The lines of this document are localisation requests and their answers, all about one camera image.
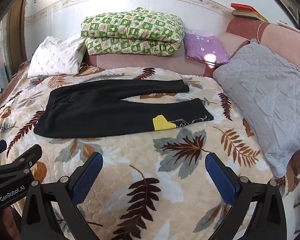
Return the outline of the black pants yellow patch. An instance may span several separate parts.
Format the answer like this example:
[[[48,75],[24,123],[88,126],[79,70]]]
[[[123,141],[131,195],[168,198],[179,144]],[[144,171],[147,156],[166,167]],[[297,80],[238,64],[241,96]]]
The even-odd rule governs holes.
[[[212,121],[199,98],[176,103],[127,101],[138,95],[189,91],[183,80],[100,80],[57,88],[34,133],[55,139],[100,138]]]

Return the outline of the white floral pillow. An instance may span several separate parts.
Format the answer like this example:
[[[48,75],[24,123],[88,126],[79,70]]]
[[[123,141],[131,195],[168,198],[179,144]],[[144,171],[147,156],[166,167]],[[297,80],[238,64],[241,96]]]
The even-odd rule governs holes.
[[[85,40],[77,35],[65,41],[46,37],[32,56],[27,77],[78,74],[87,49]]]

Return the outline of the leaf pattern beige blanket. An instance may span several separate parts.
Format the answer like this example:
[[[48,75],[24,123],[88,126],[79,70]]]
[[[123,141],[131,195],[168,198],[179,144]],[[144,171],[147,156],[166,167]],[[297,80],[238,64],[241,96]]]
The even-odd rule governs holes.
[[[50,139],[33,132],[53,89],[100,80],[183,80],[186,94],[138,95],[132,102],[174,103],[200,98],[214,119],[184,128],[106,137]],[[71,174],[93,152],[103,155],[100,175],[79,210],[101,239],[117,239],[126,222],[137,221],[125,239],[208,239],[228,213],[204,165],[213,152],[239,176],[267,183],[273,174],[249,124],[212,78],[153,68],[103,70],[84,67],[75,76],[29,79],[23,70],[0,103],[0,140],[10,163],[34,144],[43,155],[34,166],[44,183]]]

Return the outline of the grey quilted pillow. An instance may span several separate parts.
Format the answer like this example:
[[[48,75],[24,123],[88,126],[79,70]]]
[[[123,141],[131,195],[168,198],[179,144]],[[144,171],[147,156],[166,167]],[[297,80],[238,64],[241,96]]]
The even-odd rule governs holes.
[[[300,150],[300,69],[252,39],[213,78],[257,137],[276,178]]]

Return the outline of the pink quilted headboard cover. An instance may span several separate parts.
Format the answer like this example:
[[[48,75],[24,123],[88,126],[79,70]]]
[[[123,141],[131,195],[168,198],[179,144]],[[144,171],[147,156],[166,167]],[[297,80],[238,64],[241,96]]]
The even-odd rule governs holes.
[[[295,31],[259,20],[234,18],[218,36],[229,58],[253,38],[300,69],[300,34]]]

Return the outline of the pink quilted mattress cover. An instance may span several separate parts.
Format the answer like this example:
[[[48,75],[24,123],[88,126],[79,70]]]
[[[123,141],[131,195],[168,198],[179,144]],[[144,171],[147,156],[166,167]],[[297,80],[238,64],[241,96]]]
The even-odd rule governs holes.
[[[102,69],[125,67],[161,68],[184,75],[212,77],[215,66],[188,59],[184,47],[172,56],[154,56],[139,54],[85,54],[83,62]]]

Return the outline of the green patterned folded quilt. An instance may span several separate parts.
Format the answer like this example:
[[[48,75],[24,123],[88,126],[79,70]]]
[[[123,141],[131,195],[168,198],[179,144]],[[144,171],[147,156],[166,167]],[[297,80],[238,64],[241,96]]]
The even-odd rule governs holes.
[[[171,56],[185,36],[180,17],[137,8],[86,17],[81,36],[89,55],[141,54]]]

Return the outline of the purple small pillow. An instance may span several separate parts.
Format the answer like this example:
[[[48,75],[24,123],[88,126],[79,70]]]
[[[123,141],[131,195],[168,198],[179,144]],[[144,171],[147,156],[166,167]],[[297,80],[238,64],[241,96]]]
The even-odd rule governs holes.
[[[188,59],[211,66],[220,66],[229,62],[221,42],[210,32],[185,29],[184,47]]]

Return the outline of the stack of books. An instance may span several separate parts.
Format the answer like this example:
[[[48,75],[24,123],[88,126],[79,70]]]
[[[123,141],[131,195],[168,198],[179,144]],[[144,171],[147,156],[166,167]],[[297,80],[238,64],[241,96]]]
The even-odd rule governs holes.
[[[240,4],[240,3],[231,3],[230,5],[234,9],[232,11],[232,14],[235,17],[246,17],[246,18],[251,18],[253,20],[259,20],[263,22],[268,21],[254,7],[250,5]]]

